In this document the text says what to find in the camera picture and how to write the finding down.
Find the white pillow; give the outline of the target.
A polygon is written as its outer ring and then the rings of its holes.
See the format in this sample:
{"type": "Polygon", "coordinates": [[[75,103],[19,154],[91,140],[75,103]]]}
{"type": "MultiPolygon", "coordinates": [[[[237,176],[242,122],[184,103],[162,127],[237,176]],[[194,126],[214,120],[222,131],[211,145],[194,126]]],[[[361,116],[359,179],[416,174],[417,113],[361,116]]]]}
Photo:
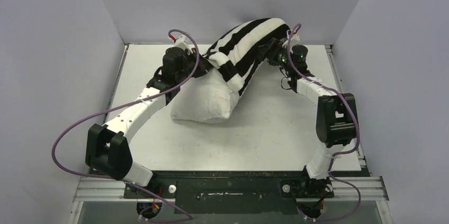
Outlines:
{"type": "Polygon", "coordinates": [[[232,115],[239,101],[221,75],[212,70],[205,76],[190,79],[171,101],[173,120],[219,123],[232,115]]]}

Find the black white striped pillowcase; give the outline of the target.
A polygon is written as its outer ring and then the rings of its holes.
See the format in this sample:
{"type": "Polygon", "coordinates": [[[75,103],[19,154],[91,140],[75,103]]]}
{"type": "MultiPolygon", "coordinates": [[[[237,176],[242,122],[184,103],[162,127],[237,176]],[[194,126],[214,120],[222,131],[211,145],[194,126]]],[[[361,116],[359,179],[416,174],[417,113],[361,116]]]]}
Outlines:
{"type": "Polygon", "coordinates": [[[218,70],[225,84],[241,96],[265,59],[259,47],[272,39],[284,39],[289,32],[290,27],[279,18],[248,21],[221,36],[202,57],[218,70]]]}

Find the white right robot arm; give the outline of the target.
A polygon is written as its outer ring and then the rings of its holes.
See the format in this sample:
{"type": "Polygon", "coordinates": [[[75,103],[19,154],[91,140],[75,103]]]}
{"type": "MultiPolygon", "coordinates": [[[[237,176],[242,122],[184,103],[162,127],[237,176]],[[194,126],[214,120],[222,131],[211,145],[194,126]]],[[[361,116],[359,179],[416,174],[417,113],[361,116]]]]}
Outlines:
{"type": "Polygon", "coordinates": [[[308,176],[299,183],[304,195],[313,196],[320,191],[319,180],[329,177],[334,161],[357,148],[345,149],[357,137],[355,97],[337,92],[314,76],[306,62],[308,49],[301,44],[272,39],[259,51],[269,65],[284,72],[291,90],[317,107],[316,134],[320,143],[305,166],[308,176]]]}

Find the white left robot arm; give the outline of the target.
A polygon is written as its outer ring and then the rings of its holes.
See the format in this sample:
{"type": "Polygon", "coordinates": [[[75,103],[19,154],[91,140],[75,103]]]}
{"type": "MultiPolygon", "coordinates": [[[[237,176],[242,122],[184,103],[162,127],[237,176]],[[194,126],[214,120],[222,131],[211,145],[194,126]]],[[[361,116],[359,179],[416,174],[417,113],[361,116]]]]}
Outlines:
{"type": "Polygon", "coordinates": [[[92,125],[87,133],[85,163],[114,180],[137,184],[138,191],[150,198],[158,192],[153,172],[133,160],[129,143],[140,128],[180,91],[179,84],[189,76],[197,78],[212,69],[203,57],[186,48],[168,48],[162,66],[136,99],[136,103],[103,125],[92,125]]]}

